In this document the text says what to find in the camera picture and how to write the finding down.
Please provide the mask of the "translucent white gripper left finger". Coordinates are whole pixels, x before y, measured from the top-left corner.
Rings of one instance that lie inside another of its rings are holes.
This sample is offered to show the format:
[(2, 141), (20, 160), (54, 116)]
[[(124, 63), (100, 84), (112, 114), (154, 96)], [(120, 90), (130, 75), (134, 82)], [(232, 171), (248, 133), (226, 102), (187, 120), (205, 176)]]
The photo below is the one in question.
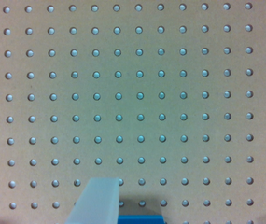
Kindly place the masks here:
[(65, 224), (117, 224), (119, 180), (91, 178), (79, 196)]

